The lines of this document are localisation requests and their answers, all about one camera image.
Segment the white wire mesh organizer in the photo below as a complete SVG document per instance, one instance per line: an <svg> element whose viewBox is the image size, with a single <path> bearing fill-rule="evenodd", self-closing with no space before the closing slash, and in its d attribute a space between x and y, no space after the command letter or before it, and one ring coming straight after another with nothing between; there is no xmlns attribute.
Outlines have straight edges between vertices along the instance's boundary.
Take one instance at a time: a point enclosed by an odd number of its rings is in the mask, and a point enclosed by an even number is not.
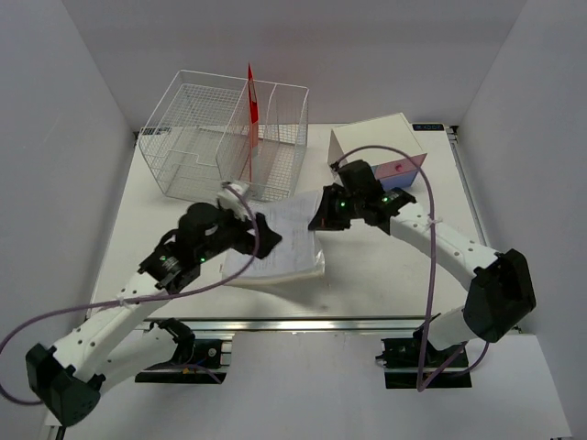
<svg viewBox="0 0 587 440"><path fill-rule="evenodd" d="M254 199L294 195L307 150L309 90L255 80L258 177L249 177L249 93L245 78L178 71L138 132L138 148L161 192L212 201L222 182L249 185Z"/></svg>

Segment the clear plastic bag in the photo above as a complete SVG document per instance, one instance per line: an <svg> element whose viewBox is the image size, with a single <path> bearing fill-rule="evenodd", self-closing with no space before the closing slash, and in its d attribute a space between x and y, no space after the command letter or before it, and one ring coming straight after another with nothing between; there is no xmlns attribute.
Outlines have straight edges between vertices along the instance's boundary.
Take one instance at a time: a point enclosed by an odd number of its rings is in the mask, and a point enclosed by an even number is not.
<svg viewBox="0 0 587 440"><path fill-rule="evenodd" d="M282 241L268 257L256 259L230 285L254 287L321 277L326 259L316 233L308 229L320 203L319 191L302 192L277 202L250 202L253 213L265 215Z"/></svg>

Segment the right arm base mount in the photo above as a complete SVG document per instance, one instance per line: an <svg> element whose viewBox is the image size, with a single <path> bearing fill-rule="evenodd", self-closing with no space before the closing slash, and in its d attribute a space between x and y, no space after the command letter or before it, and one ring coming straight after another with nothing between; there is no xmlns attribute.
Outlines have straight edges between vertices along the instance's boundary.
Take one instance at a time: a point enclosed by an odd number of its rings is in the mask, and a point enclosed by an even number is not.
<svg viewBox="0 0 587 440"><path fill-rule="evenodd" d="M382 352L375 357L375 363L384 370L384 382L387 390L415 390L417 388L417 369L420 355L422 331L414 331L409 337L386 337L381 340ZM440 372L427 386L429 389L470 389L472 380L469 359L461 345L450 346L438 351L431 345L426 347L423 368L423 381L441 367L448 359L458 354L454 360Z"/></svg>

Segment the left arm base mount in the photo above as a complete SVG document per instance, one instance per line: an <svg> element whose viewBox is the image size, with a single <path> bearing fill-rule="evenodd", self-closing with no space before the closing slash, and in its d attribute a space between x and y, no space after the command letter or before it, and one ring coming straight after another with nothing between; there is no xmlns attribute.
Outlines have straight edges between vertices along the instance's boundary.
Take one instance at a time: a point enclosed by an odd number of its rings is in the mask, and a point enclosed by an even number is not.
<svg viewBox="0 0 587 440"><path fill-rule="evenodd" d="M136 383L221 385L231 362L228 339L197 335L189 326L175 318L150 322L149 329L166 330L176 348L170 360L142 370Z"/></svg>

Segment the white mini drawer cabinet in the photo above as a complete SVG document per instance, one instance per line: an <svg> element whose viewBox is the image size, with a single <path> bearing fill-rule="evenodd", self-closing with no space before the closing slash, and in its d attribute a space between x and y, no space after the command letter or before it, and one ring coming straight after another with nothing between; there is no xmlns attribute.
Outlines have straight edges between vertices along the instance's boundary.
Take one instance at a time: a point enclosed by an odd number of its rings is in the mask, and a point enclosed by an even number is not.
<svg viewBox="0 0 587 440"><path fill-rule="evenodd" d="M327 164L331 165L345 153L364 146L385 146L400 149L408 156L425 153L403 113L377 117L337 126L331 130ZM365 160L371 167L404 158L392 151L367 149L354 153L340 162Z"/></svg>

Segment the red folder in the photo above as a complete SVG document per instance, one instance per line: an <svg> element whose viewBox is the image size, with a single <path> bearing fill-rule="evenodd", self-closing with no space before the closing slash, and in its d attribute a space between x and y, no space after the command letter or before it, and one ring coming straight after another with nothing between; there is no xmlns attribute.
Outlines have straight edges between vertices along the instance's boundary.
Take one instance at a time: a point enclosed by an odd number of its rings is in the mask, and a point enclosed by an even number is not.
<svg viewBox="0 0 587 440"><path fill-rule="evenodd" d="M259 154L259 108L251 65L248 65L249 93L249 177L254 183L258 177Z"/></svg>

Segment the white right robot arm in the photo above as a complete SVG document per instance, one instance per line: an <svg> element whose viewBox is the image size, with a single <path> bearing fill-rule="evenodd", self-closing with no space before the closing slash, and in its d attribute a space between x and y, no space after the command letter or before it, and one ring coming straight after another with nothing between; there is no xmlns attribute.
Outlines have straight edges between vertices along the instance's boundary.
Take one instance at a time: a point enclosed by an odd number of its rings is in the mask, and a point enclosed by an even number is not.
<svg viewBox="0 0 587 440"><path fill-rule="evenodd" d="M433 222L416 198L400 188L385 190L364 160L338 170L327 185L311 231L342 231L362 220L418 249L466 290L465 303L433 318L414 342L415 357L436 365L448 348L479 338L499 341L537 306L526 257L475 243L441 222Z"/></svg>

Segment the pink drawer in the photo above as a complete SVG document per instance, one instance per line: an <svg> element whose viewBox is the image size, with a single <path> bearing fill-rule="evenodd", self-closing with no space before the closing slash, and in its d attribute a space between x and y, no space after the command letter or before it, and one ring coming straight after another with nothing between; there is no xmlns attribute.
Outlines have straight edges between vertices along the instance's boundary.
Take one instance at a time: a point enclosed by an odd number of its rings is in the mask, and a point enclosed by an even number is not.
<svg viewBox="0 0 587 440"><path fill-rule="evenodd" d="M373 165L374 176L379 179L389 179L409 173L418 173L418 168L422 166L426 159L426 153L412 156L410 159L400 158L378 165Z"/></svg>

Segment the periwinkle blue drawer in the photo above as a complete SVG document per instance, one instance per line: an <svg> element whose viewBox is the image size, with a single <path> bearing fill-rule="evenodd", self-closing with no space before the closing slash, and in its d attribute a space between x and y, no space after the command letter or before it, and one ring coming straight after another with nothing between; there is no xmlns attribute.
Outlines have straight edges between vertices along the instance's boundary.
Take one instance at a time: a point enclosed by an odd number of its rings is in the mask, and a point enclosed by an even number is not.
<svg viewBox="0 0 587 440"><path fill-rule="evenodd" d="M380 183L385 191L389 191L393 188L409 188L417 176L417 170L410 170L399 174L394 174L380 179Z"/></svg>

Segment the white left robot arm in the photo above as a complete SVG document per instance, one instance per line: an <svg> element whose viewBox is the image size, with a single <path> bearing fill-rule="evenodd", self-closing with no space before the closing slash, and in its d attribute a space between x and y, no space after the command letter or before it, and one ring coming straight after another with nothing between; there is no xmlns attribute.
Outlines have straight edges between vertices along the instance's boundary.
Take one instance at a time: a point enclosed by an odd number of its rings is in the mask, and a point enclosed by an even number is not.
<svg viewBox="0 0 587 440"><path fill-rule="evenodd" d="M224 184L215 203L194 203L161 237L112 305L49 347L26 354L29 387L60 425L70 427L118 383L153 366L189 364L196 351L192 330L177 319L159 320L137 341L122 341L146 318L195 281L208 260L234 249L264 259L281 242L264 214L246 206L247 189Z"/></svg>

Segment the blue label sticker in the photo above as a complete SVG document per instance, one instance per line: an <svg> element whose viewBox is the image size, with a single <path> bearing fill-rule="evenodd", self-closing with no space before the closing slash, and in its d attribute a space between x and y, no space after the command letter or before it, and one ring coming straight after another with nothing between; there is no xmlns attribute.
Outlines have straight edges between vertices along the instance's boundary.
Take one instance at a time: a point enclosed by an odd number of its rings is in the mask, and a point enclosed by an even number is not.
<svg viewBox="0 0 587 440"><path fill-rule="evenodd" d="M444 125L438 123L413 123L414 131L444 131Z"/></svg>

